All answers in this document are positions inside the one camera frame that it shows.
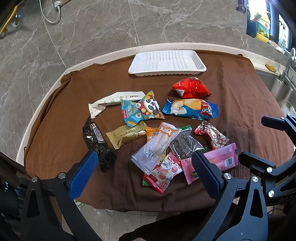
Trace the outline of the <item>pink Pororo packet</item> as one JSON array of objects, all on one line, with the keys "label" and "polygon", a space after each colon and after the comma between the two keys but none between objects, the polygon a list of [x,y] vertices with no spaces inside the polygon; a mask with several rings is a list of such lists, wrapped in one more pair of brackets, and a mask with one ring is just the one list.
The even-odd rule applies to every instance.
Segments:
[{"label": "pink Pororo packet", "polygon": [[[217,150],[204,153],[204,156],[212,164],[215,164],[220,171],[225,171],[238,166],[238,154],[235,143],[229,144]],[[182,169],[185,174],[187,184],[190,185],[199,177],[192,165],[192,158],[181,160]]]}]

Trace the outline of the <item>red white patterned packet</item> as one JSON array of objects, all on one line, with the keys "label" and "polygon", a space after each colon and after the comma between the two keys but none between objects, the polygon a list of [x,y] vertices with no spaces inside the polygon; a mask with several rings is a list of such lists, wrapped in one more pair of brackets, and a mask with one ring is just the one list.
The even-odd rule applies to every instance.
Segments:
[{"label": "red white patterned packet", "polygon": [[206,120],[203,120],[196,127],[194,134],[203,136],[205,139],[207,139],[212,146],[212,150],[217,150],[224,147],[229,141],[229,138],[224,136],[224,134],[218,131],[215,126]]}]

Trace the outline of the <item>green clear seed packet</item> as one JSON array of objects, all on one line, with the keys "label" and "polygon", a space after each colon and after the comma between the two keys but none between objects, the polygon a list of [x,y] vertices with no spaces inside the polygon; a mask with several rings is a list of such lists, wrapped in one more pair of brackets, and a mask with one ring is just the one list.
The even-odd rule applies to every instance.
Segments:
[{"label": "green clear seed packet", "polygon": [[195,151],[205,152],[207,150],[191,136],[191,132],[192,127],[190,125],[182,127],[180,133],[169,145],[171,151],[179,160],[190,158]]}]

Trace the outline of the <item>black snack packet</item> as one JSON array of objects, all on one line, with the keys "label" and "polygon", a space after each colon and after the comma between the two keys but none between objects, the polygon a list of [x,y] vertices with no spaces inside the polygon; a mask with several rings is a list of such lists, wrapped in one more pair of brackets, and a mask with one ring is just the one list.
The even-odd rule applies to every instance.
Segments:
[{"label": "black snack packet", "polygon": [[90,116],[82,130],[87,148],[98,154],[100,168],[103,173],[107,172],[114,165],[116,154],[108,148],[106,140]]}]

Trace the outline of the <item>red fruit candy packet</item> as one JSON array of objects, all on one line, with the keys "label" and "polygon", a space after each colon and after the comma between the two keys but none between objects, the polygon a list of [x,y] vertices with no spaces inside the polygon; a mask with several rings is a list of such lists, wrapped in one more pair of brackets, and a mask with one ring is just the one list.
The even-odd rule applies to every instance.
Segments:
[{"label": "red fruit candy packet", "polygon": [[144,174],[144,180],[157,192],[164,193],[172,179],[182,171],[180,160],[173,152],[169,152],[150,174]]}]

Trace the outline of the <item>gold snack packet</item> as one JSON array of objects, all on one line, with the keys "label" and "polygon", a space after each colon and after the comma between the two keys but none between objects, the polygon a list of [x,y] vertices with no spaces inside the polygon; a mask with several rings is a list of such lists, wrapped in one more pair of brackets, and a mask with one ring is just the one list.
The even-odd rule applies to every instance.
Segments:
[{"label": "gold snack packet", "polygon": [[111,144],[115,150],[118,150],[125,143],[133,141],[139,137],[146,135],[147,125],[144,121],[140,121],[133,127],[128,125],[120,126],[112,132],[107,132],[106,135],[109,138]]}]

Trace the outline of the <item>clear white sausage packet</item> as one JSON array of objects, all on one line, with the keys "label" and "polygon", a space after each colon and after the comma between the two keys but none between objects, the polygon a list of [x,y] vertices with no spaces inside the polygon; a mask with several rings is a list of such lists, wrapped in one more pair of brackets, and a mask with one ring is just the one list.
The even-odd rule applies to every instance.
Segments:
[{"label": "clear white sausage packet", "polygon": [[161,122],[152,139],[131,155],[130,160],[145,174],[150,174],[158,164],[161,155],[180,132],[180,128]]}]

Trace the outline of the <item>blue orange snack packet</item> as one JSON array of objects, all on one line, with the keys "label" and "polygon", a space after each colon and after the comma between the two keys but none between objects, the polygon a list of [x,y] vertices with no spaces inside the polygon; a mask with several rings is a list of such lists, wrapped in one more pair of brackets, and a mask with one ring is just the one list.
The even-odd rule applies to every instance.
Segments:
[{"label": "blue orange snack packet", "polygon": [[202,121],[218,117],[219,107],[203,99],[167,99],[162,113]]}]

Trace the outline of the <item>white long noodle packet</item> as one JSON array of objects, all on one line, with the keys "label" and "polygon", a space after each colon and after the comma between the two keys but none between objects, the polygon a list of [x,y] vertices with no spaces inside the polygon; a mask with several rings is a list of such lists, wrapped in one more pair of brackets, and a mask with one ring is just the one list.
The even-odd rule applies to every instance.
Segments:
[{"label": "white long noodle packet", "polygon": [[139,101],[145,96],[142,91],[122,91],[116,92],[102,99],[88,104],[88,109],[91,118],[95,118],[102,113],[107,106],[121,104],[122,100]]}]

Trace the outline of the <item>red snack bag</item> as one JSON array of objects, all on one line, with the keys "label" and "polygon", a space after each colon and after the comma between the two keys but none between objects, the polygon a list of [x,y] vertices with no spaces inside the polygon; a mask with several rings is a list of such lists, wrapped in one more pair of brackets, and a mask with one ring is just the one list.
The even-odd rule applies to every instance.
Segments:
[{"label": "red snack bag", "polygon": [[188,77],[178,81],[172,85],[172,88],[183,99],[203,99],[204,97],[210,96],[212,94],[203,81],[197,77]]}]

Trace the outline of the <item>panda blue snack packet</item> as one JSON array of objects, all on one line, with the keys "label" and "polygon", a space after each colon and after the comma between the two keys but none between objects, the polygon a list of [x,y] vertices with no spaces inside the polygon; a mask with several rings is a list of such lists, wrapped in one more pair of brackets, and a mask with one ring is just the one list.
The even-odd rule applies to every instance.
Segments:
[{"label": "panda blue snack packet", "polygon": [[140,121],[147,121],[152,118],[165,118],[159,109],[158,102],[155,100],[152,90],[138,102],[122,100],[121,112],[125,123],[129,127],[137,125]]}]

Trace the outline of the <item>yellow sponge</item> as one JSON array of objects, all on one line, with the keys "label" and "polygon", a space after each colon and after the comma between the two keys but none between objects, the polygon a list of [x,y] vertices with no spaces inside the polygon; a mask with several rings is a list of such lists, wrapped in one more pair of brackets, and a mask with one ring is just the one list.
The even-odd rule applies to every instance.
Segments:
[{"label": "yellow sponge", "polygon": [[276,69],[275,69],[272,65],[265,64],[265,67],[266,67],[269,71],[276,73]]}]

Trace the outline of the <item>blue hanging towel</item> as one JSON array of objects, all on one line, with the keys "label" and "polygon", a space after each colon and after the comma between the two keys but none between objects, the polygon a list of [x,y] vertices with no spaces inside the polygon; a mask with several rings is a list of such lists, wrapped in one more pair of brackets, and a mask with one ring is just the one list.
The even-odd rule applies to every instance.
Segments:
[{"label": "blue hanging towel", "polygon": [[246,28],[246,34],[250,37],[255,38],[257,33],[257,22],[251,21],[249,18],[247,19],[247,28]]}]

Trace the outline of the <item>purple hanging tool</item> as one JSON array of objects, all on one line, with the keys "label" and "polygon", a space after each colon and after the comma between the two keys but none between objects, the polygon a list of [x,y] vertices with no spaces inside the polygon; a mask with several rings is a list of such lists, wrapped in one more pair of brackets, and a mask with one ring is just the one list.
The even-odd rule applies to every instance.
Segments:
[{"label": "purple hanging tool", "polygon": [[238,0],[238,6],[236,7],[236,11],[239,11],[241,13],[247,12],[245,0]]}]

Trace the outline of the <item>white plastic tray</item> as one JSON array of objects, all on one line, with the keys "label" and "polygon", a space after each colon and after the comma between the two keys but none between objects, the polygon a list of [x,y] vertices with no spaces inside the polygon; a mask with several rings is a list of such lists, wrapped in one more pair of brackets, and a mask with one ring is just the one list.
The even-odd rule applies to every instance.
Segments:
[{"label": "white plastic tray", "polygon": [[143,52],[135,55],[129,74],[152,75],[198,75],[207,67],[193,50],[166,50]]}]

